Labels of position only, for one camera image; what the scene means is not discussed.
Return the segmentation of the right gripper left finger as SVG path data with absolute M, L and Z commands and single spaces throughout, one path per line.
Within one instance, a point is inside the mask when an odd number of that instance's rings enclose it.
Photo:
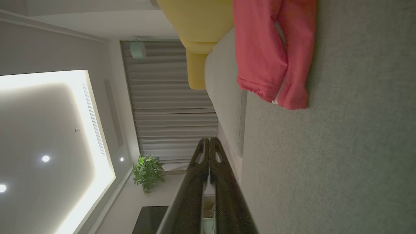
M 158 234 L 200 234 L 202 199 L 209 174 L 209 139 L 201 139 L 186 169 L 172 204 L 157 230 Z

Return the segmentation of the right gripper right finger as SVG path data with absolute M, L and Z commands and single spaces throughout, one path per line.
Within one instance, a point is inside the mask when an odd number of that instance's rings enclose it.
M 210 183 L 215 189 L 217 234 L 257 234 L 224 148 L 216 137 L 210 139 L 209 167 Z

